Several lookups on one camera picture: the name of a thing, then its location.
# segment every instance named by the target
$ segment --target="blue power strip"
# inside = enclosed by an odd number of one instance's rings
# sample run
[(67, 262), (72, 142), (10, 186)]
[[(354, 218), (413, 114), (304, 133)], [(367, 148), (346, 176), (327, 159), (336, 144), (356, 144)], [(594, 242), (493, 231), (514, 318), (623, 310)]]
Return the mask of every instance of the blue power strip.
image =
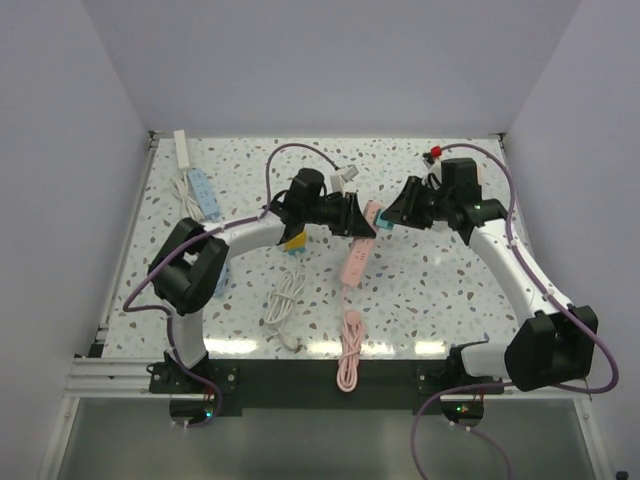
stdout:
[(192, 168), (189, 170), (188, 175), (191, 188), (200, 204), (202, 214), (215, 221), (220, 215), (220, 208), (218, 207), (218, 202), (216, 202), (216, 197), (213, 195), (207, 176), (199, 168)]

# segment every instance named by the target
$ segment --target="yellow object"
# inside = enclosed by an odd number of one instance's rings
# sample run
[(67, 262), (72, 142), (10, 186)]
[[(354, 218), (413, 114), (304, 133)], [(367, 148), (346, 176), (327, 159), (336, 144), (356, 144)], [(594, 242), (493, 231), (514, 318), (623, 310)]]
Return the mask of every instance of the yellow object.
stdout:
[(302, 233), (296, 237), (293, 237), (287, 243), (284, 244), (284, 251), (291, 250), (304, 251), (304, 247), (307, 244), (307, 231), (303, 230)]

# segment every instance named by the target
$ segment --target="pink power strip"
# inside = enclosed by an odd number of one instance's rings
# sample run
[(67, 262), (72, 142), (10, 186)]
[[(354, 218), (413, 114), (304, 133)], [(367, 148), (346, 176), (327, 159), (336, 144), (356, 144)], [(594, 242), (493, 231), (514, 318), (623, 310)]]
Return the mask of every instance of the pink power strip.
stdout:
[[(371, 227), (377, 232), (375, 225), (376, 215), (378, 211), (384, 207), (379, 203), (369, 201), (364, 208), (364, 218), (369, 222)], [(360, 238), (354, 240), (349, 250), (347, 261), (342, 267), (342, 283), (348, 287), (357, 287), (364, 270), (367, 268), (367, 260), (373, 250), (375, 241), (372, 238)]]

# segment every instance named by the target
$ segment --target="gray floor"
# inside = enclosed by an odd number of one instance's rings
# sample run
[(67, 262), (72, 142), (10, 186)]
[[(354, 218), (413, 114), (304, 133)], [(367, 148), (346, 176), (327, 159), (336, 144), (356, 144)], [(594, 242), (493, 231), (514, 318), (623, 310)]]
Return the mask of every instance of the gray floor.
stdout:
[[(208, 427), (171, 426), (167, 400), (83, 400), (63, 480), (367, 479), (419, 476), (409, 412), (247, 410)], [(573, 403), (487, 402), (480, 424), (507, 450), (518, 480), (589, 480), (593, 472)], [(424, 417), (420, 454), (431, 479), (503, 479), (481, 439)]]

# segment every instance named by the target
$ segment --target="speckled tabletop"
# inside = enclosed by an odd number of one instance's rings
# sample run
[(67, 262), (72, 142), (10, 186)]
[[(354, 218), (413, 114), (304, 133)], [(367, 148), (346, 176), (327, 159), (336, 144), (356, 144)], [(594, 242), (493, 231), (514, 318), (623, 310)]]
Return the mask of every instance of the speckled tabletop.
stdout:
[[(375, 200), (390, 204), (408, 175), (423, 175), (420, 156), (440, 139), (189, 139), (191, 164), (209, 181), (225, 220), (255, 214), (265, 201), (264, 162), (279, 144), (308, 143), (322, 149), (340, 166), (359, 171), (350, 189), (360, 205)], [(473, 140), (504, 159), (497, 140)], [(443, 158), (471, 157), (482, 168), (483, 195), (508, 203), (508, 186), (493, 163), (471, 150), (445, 152)], [(331, 169), (315, 154), (290, 148), (273, 162), (273, 191), (288, 187), (301, 167)], [(178, 174), (173, 139), (158, 146), (133, 239), (117, 286), (103, 357), (160, 358), (166, 348), (165, 323), (158, 312), (125, 314), (123, 300), (146, 273), (176, 222), (180, 204), (169, 179)], [(521, 238), (523, 226), (516, 214)], [(222, 296), (205, 308), (205, 344), (212, 357), (337, 358), (340, 355), (339, 274), (349, 240), (328, 229), (307, 227), (303, 254), (308, 282), (287, 323), (287, 332), (303, 347), (292, 353), (263, 325), (266, 299), (284, 267), (294, 260), (279, 247), (250, 252), (230, 261), (231, 274)], [(361, 288), (347, 294), (362, 312), (366, 328), (364, 358), (444, 358), (452, 344), (477, 340), (508, 342), (517, 328), (513, 311), (484, 263), (446, 226), (419, 231), (395, 227), (376, 240)], [(137, 304), (155, 302), (150, 287)]]

